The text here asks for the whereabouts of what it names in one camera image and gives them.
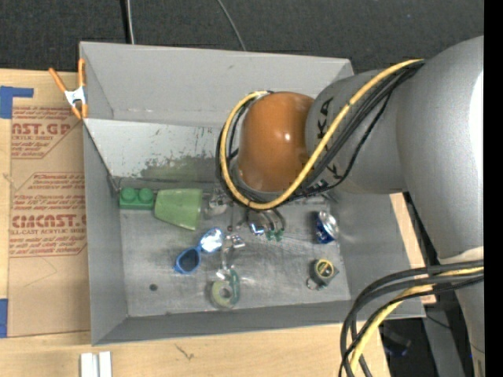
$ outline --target green toy block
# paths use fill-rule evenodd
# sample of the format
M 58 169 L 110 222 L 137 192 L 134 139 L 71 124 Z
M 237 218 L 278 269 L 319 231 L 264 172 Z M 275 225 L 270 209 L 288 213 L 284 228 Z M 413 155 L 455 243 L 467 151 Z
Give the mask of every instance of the green toy block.
M 154 208 L 154 193 L 150 188 L 122 188 L 119 207 L 124 210 L 151 210 Z

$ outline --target blue tape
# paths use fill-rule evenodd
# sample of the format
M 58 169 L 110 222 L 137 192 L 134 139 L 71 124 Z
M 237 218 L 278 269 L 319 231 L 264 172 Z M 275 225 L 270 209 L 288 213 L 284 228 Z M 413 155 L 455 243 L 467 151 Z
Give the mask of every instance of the blue tape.
M 33 97 L 33 88 L 0 86 L 0 118 L 11 119 L 13 117 L 14 97 Z
M 0 299 L 0 338 L 7 337 L 7 305 L 6 298 Z

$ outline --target blue object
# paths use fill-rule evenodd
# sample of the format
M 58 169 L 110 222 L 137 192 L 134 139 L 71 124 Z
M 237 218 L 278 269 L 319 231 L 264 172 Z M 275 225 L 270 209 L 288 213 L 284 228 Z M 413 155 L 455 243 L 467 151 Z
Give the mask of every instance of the blue object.
M 336 219 L 325 211 L 320 211 L 316 217 L 316 237 L 321 244 L 327 244 L 335 239 L 339 228 Z
M 0 338 L 7 338 L 7 305 L 6 298 L 0 299 Z
M 223 244 L 223 232 L 220 228 L 208 230 L 203 237 L 200 238 L 197 246 L 189 247 L 182 251 L 176 258 L 176 263 L 173 269 L 177 273 L 188 275 L 196 271 L 201 263 L 201 251 L 205 253 L 214 253 L 220 250 Z
M 14 97 L 33 97 L 33 88 L 0 86 L 0 118 L 11 119 L 13 117 Z
M 176 258 L 173 269 L 177 273 L 188 275 L 196 271 L 201 263 L 201 246 L 190 247 L 182 251 Z

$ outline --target yellow cable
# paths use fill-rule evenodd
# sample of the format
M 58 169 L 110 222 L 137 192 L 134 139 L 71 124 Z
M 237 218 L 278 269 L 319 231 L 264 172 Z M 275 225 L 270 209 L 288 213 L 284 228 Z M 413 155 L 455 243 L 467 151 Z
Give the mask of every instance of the yellow cable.
M 477 273 L 477 272 L 480 272 L 483 270 L 484 270 L 484 267 L 475 267 L 475 268 L 469 268 L 469 269 L 457 269 L 454 271 L 447 271 L 444 273 L 440 273 L 439 276 L 466 275 L 466 274 L 471 274 L 471 273 Z M 422 285 L 422 286 L 410 287 L 408 289 L 405 289 L 400 295 L 396 296 L 395 299 L 402 298 L 404 296 L 411 295 L 414 293 L 430 291 L 433 288 L 433 285 L 434 284 L 427 284 L 427 285 Z M 363 350 L 364 350 L 367 342 L 370 340 L 372 333 L 379 327 L 379 325 L 384 321 L 384 319 L 393 310 L 395 310 L 398 306 L 400 306 L 402 303 L 403 303 L 403 300 L 400 302 L 393 303 L 393 304 L 389 305 L 388 307 L 382 309 L 381 312 L 377 315 L 377 317 L 373 320 L 373 322 L 369 325 L 369 328 L 367 329 L 365 334 L 360 339 L 360 342 L 354 348 L 353 356 L 350 361 L 350 367 L 351 367 L 351 370 L 353 373 L 356 372 L 356 367 L 358 366 L 358 361 L 360 360 L 360 356 L 362 355 Z
M 313 168 L 314 163 L 317 161 L 318 157 L 321 155 L 323 149 L 325 146 L 328 144 L 329 139 L 332 137 L 332 135 L 336 132 L 337 127 L 339 127 L 340 123 L 343 121 L 344 117 L 346 114 L 350 111 L 351 107 L 358 102 L 363 95 L 365 95 L 371 88 L 373 88 L 378 82 L 380 82 L 382 79 L 388 77 L 390 74 L 393 74 L 397 70 L 404 68 L 412 63 L 416 63 L 418 61 L 421 61 L 421 59 L 418 60 L 408 60 L 404 61 L 402 63 L 396 64 L 394 66 L 389 67 L 388 69 L 380 72 L 378 75 L 373 77 L 370 81 L 368 81 L 358 92 L 353 95 L 353 97 L 349 100 L 349 102 L 341 109 L 337 117 L 334 118 L 332 124 L 330 125 L 329 129 L 327 130 L 325 136 L 321 139 L 319 142 L 318 146 L 313 152 L 313 155 L 309 158 L 307 161 L 306 165 L 304 165 L 304 168 L 300 171 L 299 175 L 297 178 L 294 180 L 294 182 L 290 185 L 289 188 L 283 192 L 279 197 L 276 199 L 273 199 L 269 203 L 256 203 L 254 201 L 251 201 L 247 199 L 245 196 L 243 196 L 236 188 L 236 185 L 233 183 L 232 179 L 230 178 L 229 175 L 229 169 L 227 168 L 227 161 L 226 161 L 226 142 L 227 142 L 227 134 L 229 133 L 229 128 L 230 124 L 233 121 L 233 118 L 237 111 L 243 106 L 244 104 L 248 103 L 252 99 L 255 99 L 256 97 L 263 95 L 266 93 L 266 91 L 259 91 L 259 92 L 254 92 L 249 95 L 247 95 L 243 100 L 241 100 L 231 111 L 229 114 L 229 117 L 226 120 L 226 123 L 223 127 L 222 131 L 222 140 L 220 142 L 220 166 L 222 168 L 222 176 L 224 180 L 226 181 L 227 187 L 229 190 L 232 192 L 233 196 L 243 203 L 244 205 L 253 208 L 255 210 L 269 210 L 270 208 L 274 208 L 277 205 L 283 203 L 293 192 L 299 187 L 299 185 L 303 182 L 303 180 L 306 178 L 307 174 L 310 172 L 310 170 Z

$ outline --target wooden table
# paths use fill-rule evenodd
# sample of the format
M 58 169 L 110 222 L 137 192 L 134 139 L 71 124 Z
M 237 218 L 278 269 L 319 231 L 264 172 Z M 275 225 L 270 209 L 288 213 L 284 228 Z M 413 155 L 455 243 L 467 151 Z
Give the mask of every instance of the wooden table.
M 64 75 L 68 87 L 72 78 Z M 35 87 L 35 104 L 55 103 L 44 93 L 50 82 L 45 71 L 0 70 L 0 85 L 25 86 L 27 79 Z M 10 128 L 10 120 L 0 119 L 0 298 L 8 293 Z M 422 266 L 402 195 L 393 195 L 391 201 L 411 264 Z M 0 339 L 0 375 L 77 376 L 81 353 L 110 350 L 114 376 L 333 376 L 340 365 L 339 336 L 340 325 L 334 324 L 95 347 L 88 331 L 7 338 Z M 379 335 L 371 339 L 365 358 L 375 376 L 389 376 Z

